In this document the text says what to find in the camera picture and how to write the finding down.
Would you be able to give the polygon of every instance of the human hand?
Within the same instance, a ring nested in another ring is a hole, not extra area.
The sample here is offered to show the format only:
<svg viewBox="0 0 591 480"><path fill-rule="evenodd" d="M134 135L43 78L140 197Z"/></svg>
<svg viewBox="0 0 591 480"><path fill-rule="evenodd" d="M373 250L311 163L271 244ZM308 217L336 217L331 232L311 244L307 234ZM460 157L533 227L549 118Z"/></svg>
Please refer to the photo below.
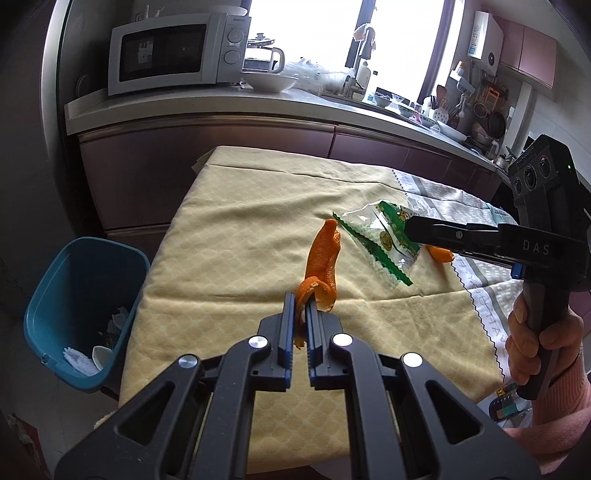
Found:
<svg viewBox="0 0 591 480"><path fill-rule="evenodd" d="M527 305L521 293L509 314L510 335L505 342L511 378L518 385L525 385L530 375L540 373L541 360L537 355L540 345L546 350L560 349L552 378L564 372L579 356L584 333L583 319L570 307L558 322L541 332L538 338L527 326L527 315Z"/></svg>

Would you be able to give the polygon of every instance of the microwave window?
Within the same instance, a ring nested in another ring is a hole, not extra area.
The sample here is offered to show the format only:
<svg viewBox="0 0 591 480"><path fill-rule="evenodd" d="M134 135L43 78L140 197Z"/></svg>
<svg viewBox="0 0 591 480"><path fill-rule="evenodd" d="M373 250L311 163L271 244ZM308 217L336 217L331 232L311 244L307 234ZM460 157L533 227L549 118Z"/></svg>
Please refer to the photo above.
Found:
<svg viewBox="0 0 591 480"><path fill-rule="evenodd" d="M175 25L127 34L121 40L119 81L201 71L207 25Z"/></svg>

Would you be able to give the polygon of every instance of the cabinet drawer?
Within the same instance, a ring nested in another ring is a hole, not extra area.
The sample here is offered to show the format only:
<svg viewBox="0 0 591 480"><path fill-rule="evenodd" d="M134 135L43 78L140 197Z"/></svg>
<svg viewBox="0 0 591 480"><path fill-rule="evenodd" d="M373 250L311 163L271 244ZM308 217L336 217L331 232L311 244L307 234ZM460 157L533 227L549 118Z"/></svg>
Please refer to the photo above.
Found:
<svg viewBox="0 0 591 480"><path fill-rule="evenodd" d="M443 155L411 149L401 170L417 177L444 183L443 179L449 164L450 159Z"/></svg>
<svg viewBox="0 0 591 480"><path fill-rule="evenodd" d="M451 160L441 183L466 190L475 171L476 166L470 161Z"/></svg>
<svg viewBox="0 0 591 480"><path fill-rule="evenodd" d="M151 262L154 260L156 252L158 251L169 226L170 225L157 225L153 227L111 230L106 232L106 236L109 240L141 250Z"/></svg>
<svg viewBox="0 0 591 480"><path fill-rule="evenodd" d="M334 160L402 169L408 148L354 135L336 134L330 151Z"/></svg>
<svg viewBox="0 0 591 480"><path fill-rule="evenodd" d="M170 223L195 180L191 167L220 145L328 157L333 134L214 125L162 128L82 143L90 191L105 230Z"/></svg>

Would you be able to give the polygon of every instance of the microwave knob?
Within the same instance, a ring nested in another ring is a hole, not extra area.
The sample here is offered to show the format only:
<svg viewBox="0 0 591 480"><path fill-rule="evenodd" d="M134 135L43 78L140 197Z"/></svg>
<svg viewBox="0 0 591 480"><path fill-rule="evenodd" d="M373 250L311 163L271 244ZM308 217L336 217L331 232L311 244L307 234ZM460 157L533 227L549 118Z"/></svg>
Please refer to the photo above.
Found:
<svg viewBox="0 0 591 480"><path fill-rule="evenodd" d="M234 65L240 59L240 54L236 50L230 50L223 56L223 61L228 65Z"/></svg>
<svg viewBox="0 0 591 480"><path fill-rule="evenodd" d="M228 34L228 41L230 43L240 43L243 38L244 38L244 33L242 32L242 30L232 30Z"/></svg>

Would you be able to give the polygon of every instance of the wall cabinet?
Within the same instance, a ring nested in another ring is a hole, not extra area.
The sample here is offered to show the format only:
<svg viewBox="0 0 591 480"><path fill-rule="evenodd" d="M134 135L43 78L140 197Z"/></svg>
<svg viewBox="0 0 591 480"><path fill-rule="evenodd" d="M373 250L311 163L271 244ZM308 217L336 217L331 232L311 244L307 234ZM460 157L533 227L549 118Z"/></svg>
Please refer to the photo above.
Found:
<svg viewBox="0 0 591 480"><path fill-rule="evenodd" d="M557 47L555 39L525 27L519 71L552 88L556 76Z"/></svg>
<svg viewBox="0 0 591 480"><path fill-rule="evenodd" d="M552 89L556 76L558 42L505 18L496 17L495 20L505 36L500 64L519 73L526 81L534 80Z"/></svg>
<svg viewBox="0 0 591 480"><path fill-rule="evenodd" d="M523 35L525 27L519 23L495 17L495 21L503 31L503 48L501 50L500 63L519 70L521 50L523 49Z"/></svg>

